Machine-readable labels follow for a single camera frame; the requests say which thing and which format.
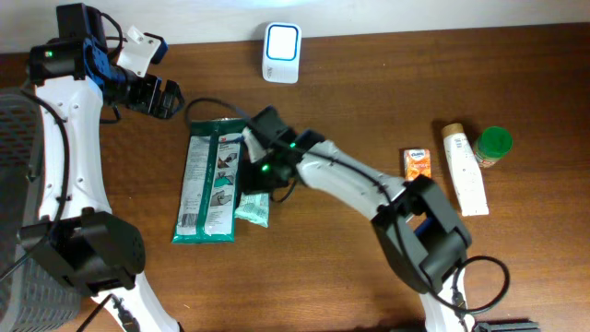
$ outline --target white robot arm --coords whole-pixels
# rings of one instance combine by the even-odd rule
[[[83,4],[56,11],[60,38],[31,49],[29,79],[36,89],[35,96],[25,94],[42,106],[45,172],[39,217],[45,222],[23,228],[19,239],[64,287],[95,302],[108,296],[105,307],[123,330],[180,331],[148,284],[139,231],[112,215],[100,166],[103,104],[123,104],[162,119],[183,107],[175,82],[160,92],[161,79],[146,74],[167,45],[132,27],[127,45],[113,56],[107,53],[101,18],[122,32],[108,15]],[[116,55],[118,65],[112,65]]]
[[[371,221],[390,267],[420,294],[428,332],[471,331],[471,313],[489,310],[507,292],[510,276],[504,263],[487,256],[466,259],[471,236],[429,178],[405,182],[376,171],[314,131],[296,134],[272,106],[246,122],[243,135],[250,159],[242,165],[244,192],[269,192],[296,179],[356,209]],[[407,222],[420,215],[426,220],[410,229]],[[464,268],[477,260],[499,265],[506,280],[492,302],[467,309]]]

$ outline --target orange juice box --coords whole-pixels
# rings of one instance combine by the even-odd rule
[[[413,181],[420,174],[432,177],[431,152],[425,148],[405,150],[404,165],[406,167],[406,180],[408,181]]]

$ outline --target white plug-in device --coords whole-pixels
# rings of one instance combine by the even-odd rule
[[[301,28],[292,23],[270,23],[266,26],[262,76],[269,82],[297,82],[300,53]]]

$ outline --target teal wipes packet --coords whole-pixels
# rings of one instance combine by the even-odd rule
[[[172,243],[234,241],[243,120],[192,122]]]

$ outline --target white mounting bracket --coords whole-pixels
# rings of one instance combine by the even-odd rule
[[[144,77],[148,71],[149,62],[162,41],[143,34],[135,26],[131,26],[126,33],[127,43],[119,54],[117,65],[131,70],[139,77]]]

